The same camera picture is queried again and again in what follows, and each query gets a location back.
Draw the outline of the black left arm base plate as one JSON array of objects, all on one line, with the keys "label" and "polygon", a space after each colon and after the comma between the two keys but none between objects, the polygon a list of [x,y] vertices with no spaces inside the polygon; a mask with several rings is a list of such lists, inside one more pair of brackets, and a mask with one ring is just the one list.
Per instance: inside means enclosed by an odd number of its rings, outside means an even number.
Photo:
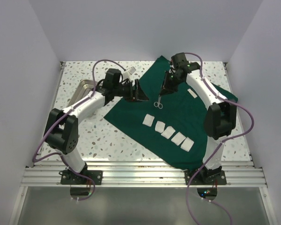
[{"label": "black left arm base plate", "polygon": [[100,170],[84,170],[82,173],[74,173],[70,170],[59,172],[61,176],[60,183],[62,185],[101,185],[103,171]]}]

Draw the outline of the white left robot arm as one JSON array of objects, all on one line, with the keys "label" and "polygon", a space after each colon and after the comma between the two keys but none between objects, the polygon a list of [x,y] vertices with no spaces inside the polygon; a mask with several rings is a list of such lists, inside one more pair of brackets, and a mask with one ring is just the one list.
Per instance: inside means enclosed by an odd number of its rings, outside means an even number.
[{"label": "white left robot arm", "polygon": [[61,156],[72,172],[71,178],[77,184],[85,183],[88,178],[87,165],[76,148],[79,124],[115,97],[122,97],[133,103],[149,100],[138,79],[130,81],[127,78],[120,81],[123,77],[120,70],[110,68],[105,78],[95,83],[91,93],[67,108],[54,108],[49,113],[44,141]]}]

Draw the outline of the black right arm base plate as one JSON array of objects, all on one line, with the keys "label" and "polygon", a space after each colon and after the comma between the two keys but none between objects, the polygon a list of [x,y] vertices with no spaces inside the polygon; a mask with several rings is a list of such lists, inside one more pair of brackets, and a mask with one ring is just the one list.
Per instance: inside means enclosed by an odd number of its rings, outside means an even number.
[{"label": "black right arm base plate", "polygon": [[190,185],[226,185],[226,175],[222,167],[216,169],[207,169],[204,167],[192,179]]}]

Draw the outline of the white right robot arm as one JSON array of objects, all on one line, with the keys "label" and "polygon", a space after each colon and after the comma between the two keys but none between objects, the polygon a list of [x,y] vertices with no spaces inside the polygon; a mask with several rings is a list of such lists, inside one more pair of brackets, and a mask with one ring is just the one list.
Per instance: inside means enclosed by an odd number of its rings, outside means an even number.
[{"label": "white right robot arm", "polygon": [[223,141],[236,127],[237,108],[234,101],[227,102],[228,99],[203,75],[202,66],[202,62],[190,63],[184,52],[172,56],[159,96],[175,93],[181,83],[186,83],[205,105],[207,113],[203,127],[207,134],[206,153],[202,160],[203,167],[192,175],[201,182],[210,184],[221,176]]}]

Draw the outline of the steel surgical scissors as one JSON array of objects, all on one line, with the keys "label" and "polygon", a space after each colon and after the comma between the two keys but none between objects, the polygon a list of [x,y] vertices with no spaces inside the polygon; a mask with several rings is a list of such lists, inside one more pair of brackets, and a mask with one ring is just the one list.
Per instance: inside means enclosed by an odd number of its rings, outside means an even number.
[{"label": "steel surgical scissors", "polygon": [[158,100],[154,102],[154,107],[156,108],[159,108],[159,109],[162,109],[163,108],[163,105],[161,103],[161,95],[158,95]]}]

